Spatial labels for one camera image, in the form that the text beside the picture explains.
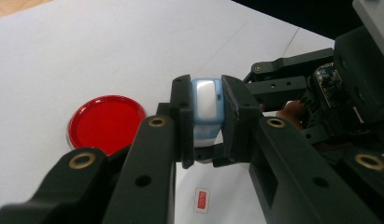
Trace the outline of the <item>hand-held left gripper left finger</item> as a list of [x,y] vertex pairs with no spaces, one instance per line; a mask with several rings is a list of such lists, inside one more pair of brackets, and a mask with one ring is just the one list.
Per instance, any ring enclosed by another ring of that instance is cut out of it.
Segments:
[[189,75],[175,78],[170,101],[141,122],[102,224],[174,224],[178,162],[194,164]]

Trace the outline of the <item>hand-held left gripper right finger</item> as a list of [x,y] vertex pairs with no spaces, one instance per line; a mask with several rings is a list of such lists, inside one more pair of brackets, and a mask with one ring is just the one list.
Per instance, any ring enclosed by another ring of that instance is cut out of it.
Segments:
[[247,162],[268,224],[380,224],[380,218],[285,119],[265,117],[242,80],[224,76],[223,156]]

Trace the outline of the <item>black curtain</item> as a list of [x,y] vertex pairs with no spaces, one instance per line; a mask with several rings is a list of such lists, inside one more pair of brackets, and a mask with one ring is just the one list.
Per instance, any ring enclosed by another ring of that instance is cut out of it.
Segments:
[[363,22],[353,0],[233,0],[276,19],[336,39]]

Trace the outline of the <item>round red ink pad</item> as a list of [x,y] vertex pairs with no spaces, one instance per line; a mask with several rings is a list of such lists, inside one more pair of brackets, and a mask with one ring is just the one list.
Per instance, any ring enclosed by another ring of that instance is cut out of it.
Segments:
[[67,140],[73,149],[94,147],[108,156],[130,146],[147,116],[135,100],[122,95],[105,95],[82,105],[69,120]]

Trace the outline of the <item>small blue white stamp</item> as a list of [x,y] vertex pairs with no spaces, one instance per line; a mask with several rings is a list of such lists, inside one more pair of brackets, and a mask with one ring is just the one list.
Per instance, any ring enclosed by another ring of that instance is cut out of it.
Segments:
[[192,81],[193,144],[212,146],[224,122],[224,96],[218,78],[196,78]]

